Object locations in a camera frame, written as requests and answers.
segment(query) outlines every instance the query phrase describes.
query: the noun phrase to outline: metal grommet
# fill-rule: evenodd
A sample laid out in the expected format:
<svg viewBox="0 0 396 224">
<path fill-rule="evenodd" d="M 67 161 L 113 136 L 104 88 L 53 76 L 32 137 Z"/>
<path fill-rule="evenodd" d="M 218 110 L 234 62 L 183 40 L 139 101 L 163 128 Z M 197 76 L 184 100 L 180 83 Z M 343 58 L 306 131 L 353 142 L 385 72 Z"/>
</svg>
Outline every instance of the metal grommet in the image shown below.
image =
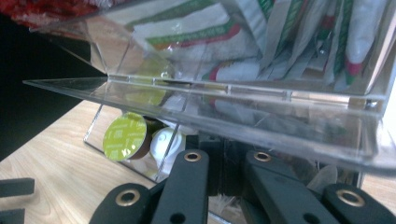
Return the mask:
<svg viewBox="0 0 396 224">
<path fill-rule="evenodd" d="M 335 193 L 341 201 L 351 206 L 363 207 L 365 205 L 364 199 L 359 194 L 351 190 L 339 189 Z"/>
<path fill-rule="evenodd" d="M 254 154 L 254 158 L 258 161 L 270 161 L 271 160 L 271 156 L 268 155 L 267 153 L 263 153 L 263 152 L 256 152 Z"/>
<path fill-rule="evenodd" d="M 184 160 L 186 161 L 198 161 L 201 159 L 201 155 L 196 152 L 189 152 L 184 155 Z"/>
<path fill-rule="evenodd" d="M 116 203 L 119 206 L 131 206 L 140 199 L 140 193 L 137 189 L 126 189 L 117 195 Z"/>
</svg>

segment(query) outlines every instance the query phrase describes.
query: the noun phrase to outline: dark background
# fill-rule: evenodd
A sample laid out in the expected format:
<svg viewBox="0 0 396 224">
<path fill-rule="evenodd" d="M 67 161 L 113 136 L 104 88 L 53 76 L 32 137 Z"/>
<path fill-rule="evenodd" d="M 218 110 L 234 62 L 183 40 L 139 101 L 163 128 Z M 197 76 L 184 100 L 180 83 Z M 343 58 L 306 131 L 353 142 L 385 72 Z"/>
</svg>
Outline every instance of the dark background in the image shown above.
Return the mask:
<svg viewBox="0 0 396 224">
<path fill-rule="evenodd" d="M 99 76 L 103 74 L 0 15 L 0 161 L 80 102 L 23 80 Z"/>
</svg>

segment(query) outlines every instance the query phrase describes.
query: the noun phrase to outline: coffee pod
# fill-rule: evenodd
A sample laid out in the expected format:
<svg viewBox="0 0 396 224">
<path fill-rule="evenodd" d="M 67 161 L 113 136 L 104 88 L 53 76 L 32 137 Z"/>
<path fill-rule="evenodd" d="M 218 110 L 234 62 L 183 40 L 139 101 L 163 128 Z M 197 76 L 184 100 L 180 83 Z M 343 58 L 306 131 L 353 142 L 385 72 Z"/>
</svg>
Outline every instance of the coffee pod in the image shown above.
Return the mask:
<svg viewBox="0 0 396 224">
<path fill-rule="evenodd" d="M 175 137 L 172 141 L 172 145 L 169 148 L 169 152 L 166 155 L 166 160 L 163 163 L 161 172 L 169 175 L 175 162 L 176 156 L 180 151 L 183 151 L 186 147 L 186 136 L 180 132 L 176 132 L 172 128 L 164 128 L 156 132 L 151 141 L 150 154 L 157 162 L 158 169 L 161 168 L 161 163 L 165 157 L 166 149 L 172 140 L 172 135 L 175 132 Z"/>
<path fill-rule="evenodd" d="M 151 134 L 145 119 L 125 113 L 108 127 L 103 140 L 105 155 L 112 161 L 137 160 L 149 152 Z"/>
</svg>

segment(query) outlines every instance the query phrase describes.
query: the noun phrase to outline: black plastic part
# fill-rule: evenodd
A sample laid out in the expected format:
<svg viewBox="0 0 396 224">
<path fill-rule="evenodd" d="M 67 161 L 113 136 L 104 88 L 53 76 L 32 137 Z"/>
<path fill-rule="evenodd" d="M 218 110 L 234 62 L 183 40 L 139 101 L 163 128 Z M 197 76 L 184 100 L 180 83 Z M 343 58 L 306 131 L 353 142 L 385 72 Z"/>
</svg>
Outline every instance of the black plastic part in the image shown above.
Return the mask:
<svg viewBox="0 0 396 224">
<path fill-rule="evenodd" d="M 281 160 L 259 161 L 247 153 L 245 179 L 271 223 L 338 223 Z"/>
<path fill-rule="evenodd" d="M 149 190 L 150 199 L 146 212 L 147 219 L 151 220 L 154 216 L 155 210 L 157 209 L 158 202 L 160 201 L 161 195 L 163 194 L 163 188 L 165 187 L 166 179 L 155 185 Z"/>
<path fill-rule="evenodd" d="M 35 192 L 33 178 L 19 178 L 0 180 L 0 197 L 28 195 Z"/>
<path fill-rule="evenodd" d="M 248 224 L 270 224 L 270 218 L 263 211 L 262 207 L 258 207 L 245 199 L 241 199 L 241 208 L 244 213 L 245 220 Z"/>
<path fill-rule="evenodd" d="M 205 133 L 200 133 L 198 136 L 198 148 L 210 158 L 207 194 L 208 196 L 215 196 L 222 193 L 224 141 L 219 137 Z"/>
<path fill-rule="evenodd" d="M 386 207 L 363 190 L 347 184 L 328 186 L 322 202 L 341 223 L 396 223 Z"/>
<path fill-rule="evenodd" d="M 122 196 L 121 201 L 123 203 L 130 202 L 134 198 L 137 201 L 131 205 L 120 205 L 120 203 L 117 203 L 120 196 Z M 90 223 L 149 223 L 149 213 L 147 211 L 149 200 L 150 192 L 146 187 L 137 184 L 120 185 L 111 190 L 99 204 Z"/>
<path fill-rule="evenodd" d="M 189 155 L 192 161 L 185 159 Z M 201 150 L 177 155 L 151 223 L 206 223 L 209 158 Z"/>
<path fill-rule="evenodd" d="M 242 165 L 247 152 L 254 150 L 254 147 L 228 140 L 224 143 L 224 147 L 222 194 L 241 196 L 244 187 L 244 169 Z"/>
<path fill-rule="evenodd" d="M 24 209 L 14 209 L 7 211 L 0 211 L 1 224 L 23 224 L 24 223 Z"/>
<path fill-rule="evenodd" d="M 199 135 L 186 135 L 186 150 L 199 148 Z"/>
</svg>

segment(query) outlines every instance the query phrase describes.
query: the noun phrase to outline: wood grain surface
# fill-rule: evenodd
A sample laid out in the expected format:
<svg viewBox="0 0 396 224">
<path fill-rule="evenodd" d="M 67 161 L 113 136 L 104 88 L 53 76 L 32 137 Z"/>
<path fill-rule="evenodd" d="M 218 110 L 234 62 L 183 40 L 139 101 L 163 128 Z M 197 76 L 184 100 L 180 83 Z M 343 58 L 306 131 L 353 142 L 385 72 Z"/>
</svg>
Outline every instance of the wood grain surface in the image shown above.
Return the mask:
<svg viewBox="0 0 396 224">
<path fill-rule="evenodd" d="M 0 162 L 0 179 L 35 179 L 33 195 L 0 198 L 0 210 L 25 208 L 25 223 L 88 223 L 116 186 L 153 186 L 83 143 L 98 107 L 82 102 Z M 363 189 L 396 214 L 396 178 L 367 175 Z"/>
</svg>

